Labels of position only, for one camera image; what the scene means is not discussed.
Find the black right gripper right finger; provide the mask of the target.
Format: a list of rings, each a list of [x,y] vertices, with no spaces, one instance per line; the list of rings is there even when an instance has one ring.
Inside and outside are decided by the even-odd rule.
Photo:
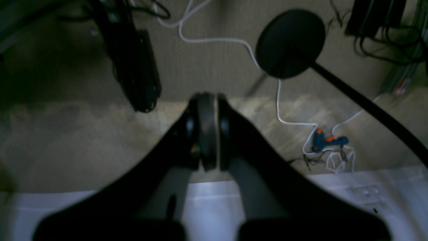
[[[390,241],[375,215],[293,169],[248,119],[218,95],[220,167],[236,181],[246,221],[238,241]]]

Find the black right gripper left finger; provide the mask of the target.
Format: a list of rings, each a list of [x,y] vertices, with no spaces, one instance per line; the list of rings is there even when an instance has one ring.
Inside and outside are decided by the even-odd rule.
[[[199,134],[195,94],[182,116],[134,168],[89,198],[39,222],[34,241],[185,241],[186,232],[173,221],[172,202],[162,218],[139,214],[173,167],[197,168],[191,149]]]

